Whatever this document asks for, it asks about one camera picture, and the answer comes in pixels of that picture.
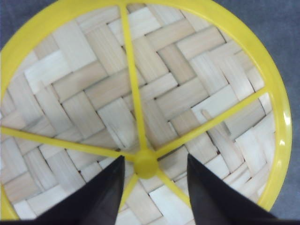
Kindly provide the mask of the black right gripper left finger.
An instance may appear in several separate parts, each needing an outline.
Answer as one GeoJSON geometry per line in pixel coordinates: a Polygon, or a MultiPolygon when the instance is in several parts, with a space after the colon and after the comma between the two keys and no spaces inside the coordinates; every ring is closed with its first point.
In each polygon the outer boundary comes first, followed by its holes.
{"type": "Polygon", "coordinates": [[[34,225],[113,225],[124,187],[125,160],[118,157],[84,187],[34,220],[34,225]]]}

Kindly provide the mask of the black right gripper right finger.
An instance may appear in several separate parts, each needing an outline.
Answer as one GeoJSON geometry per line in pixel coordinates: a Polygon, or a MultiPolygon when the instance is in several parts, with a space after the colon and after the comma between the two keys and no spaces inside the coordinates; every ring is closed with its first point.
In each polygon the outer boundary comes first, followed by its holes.
{"type": "Polygon", "coordinates": [[[224,183],[191,154],[187,182],[197,225],[278,225],[279,220],[224,183]]]}

